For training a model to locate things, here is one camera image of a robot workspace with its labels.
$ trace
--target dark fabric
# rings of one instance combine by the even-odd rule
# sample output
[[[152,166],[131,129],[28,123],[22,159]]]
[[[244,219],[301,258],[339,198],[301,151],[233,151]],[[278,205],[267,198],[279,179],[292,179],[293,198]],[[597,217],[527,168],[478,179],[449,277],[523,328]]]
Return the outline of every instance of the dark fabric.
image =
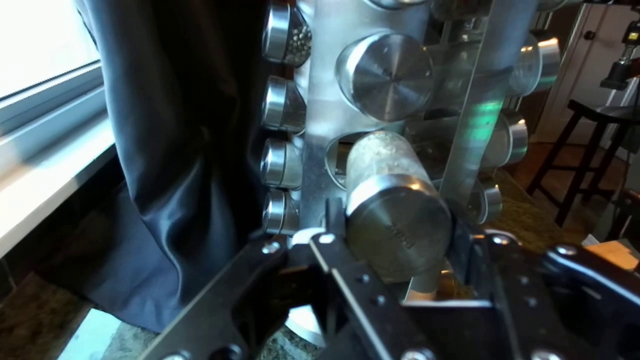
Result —
[[[260,226],[260,2],[81,0],[125,187],[45,277],[162,330]]]

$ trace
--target window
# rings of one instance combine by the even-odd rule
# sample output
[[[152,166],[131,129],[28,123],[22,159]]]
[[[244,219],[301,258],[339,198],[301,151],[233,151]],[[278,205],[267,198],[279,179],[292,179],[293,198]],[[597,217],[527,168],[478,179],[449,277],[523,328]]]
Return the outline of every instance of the window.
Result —
[[[72,0],[0,0],[0,99],[97,59]]]
[[[0,0],[0,178],[104,111],[73,0]]]

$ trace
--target wooden stool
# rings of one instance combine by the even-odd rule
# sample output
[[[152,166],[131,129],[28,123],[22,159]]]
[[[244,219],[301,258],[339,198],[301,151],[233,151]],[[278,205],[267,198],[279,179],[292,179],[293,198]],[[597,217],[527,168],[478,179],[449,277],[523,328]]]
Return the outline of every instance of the wooden stool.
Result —
[[[558,142],[553,143],[552,151],[545,155],[543,163],[539,166],[539,170],[535,171],[534,179],[529,182],[529,186],[525,187],[527,193],[534,193],[535,189],[539,189],[547,199],[552,199],[558,205],[558,214],[555,214],[555,224],[564,224],[574,199],[578,193],[584,193],[584,199],[588,199],[591,193],[600,193],[609,198],[613,192],[611,189],[600,189],[597,183],[603,175],[603,171],[607,170],[611,158],[615,155],[625,131],[629,129],[629,125],[640,123],[640,111],[634,111],[632,105],[603,105],[603,108],[589,108],[581,101],[569,99],[568,108],[574,110],[574,115],[569,117],[569,121],[564,125]],[[566,139],[569,137],[569,133],[576,129],[579,117],[586,117],[589,121],[595,121],[591,135],[584,147],[584,154],[579,158],[578,166],[555,166],[553,159],[559,154],[559,149],[566,146]],[[611,143],[606,147],[601,161],[591,168],[591,158],[595,154],[595,149],[600,147],[601,135],[606,131],[606,125],[615,123],[617,129],[611,135]],[[568,186],[566,196],[559,199],[555,199],[543,186],[542,186],[542,178],[545,175],[547,170],[569,170],[574,171],[572,183]],[[586,171],[594,171],[594,178],[589,179],[588,187],[579,187],[581,179],[586,175]]]

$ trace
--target stool leg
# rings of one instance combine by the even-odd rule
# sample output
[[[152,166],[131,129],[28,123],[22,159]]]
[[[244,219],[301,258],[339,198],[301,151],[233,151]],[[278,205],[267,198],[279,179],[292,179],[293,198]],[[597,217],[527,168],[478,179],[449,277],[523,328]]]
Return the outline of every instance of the stool leg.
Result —
[[[586,149],[584,149],[584,154],[581,154],[581,158],[579,158],[578,170],[576,170],[576,173],[574,173],[574,178],[572,178],[572,183],[568,186],[568,192],[566,192],[566,196],[564,196],[564,199],[562,199],[562,204],[559,204],[559,209],[558,209],[558,214],[555,214],[555,224],[558,224],[558,226],[564,224],[568,212],[569,212],[572,205],[574,205],[576,193],[578,193],[578,189],[579,189],[579,186],[581,186],[581,179],[584,179],[584,173],[586,173],[586,170],[588,170],[588,166],[589,166],[589,161],[591,161],[591,158],[594,158],[594,154],[595,154],[595,149],[597,149],[597,146],[600,146],[600,139],[601,139],[601,135],[603,135],[603,129],[606,129],[606,121],[597,121],[595,128],[594,128],[594,131],[591,131],[591,137],[589,137],[588,143],[586,143]]]
[[[609,143],[607,149],[603,151],[603,158],[601,158],[597,170],[594,171],[594,178],[589,179],[588,192],[581,196],[581,199],[588,202],[588,199],[591,198],[591,193],[597,189],[597,183],[600,183],[600,179],[603,178],[603,171],[607,170],[607,166],[611,163],[611,159],[613,159],[613,155],[615,155],[615,151],[617,151],[617,147],[620,147],[625,131],[627,131],[627,125],[625,125],[625,123],[620,123],[620,125],[615,128],[615,133],[613,133],[613,137],[611,137],[611,143]]]
[[[534,193],[539,187],[542,178],[552,168],[553,159],[558,158],[558,154],[559,154],[562,146],[566,143],[568,135],[572,135],[572,131],[578,125],[579,117],[581,117],[581,114],[574,111],[574,115],[568,119],[568,123],[559,131],[559,137],[555,139],[553,147],[547,151],[547,155],[543,158],[542,166],[537,168],[534,179],[527,183],[527,187],[525,187],[527,193]]]

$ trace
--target glass panel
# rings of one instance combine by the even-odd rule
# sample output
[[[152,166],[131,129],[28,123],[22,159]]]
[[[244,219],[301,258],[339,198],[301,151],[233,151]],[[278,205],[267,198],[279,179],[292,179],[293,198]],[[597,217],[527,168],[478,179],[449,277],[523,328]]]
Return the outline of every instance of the glass panel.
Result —
[[[73,0],[0,0],[0,98],[97,59]]]

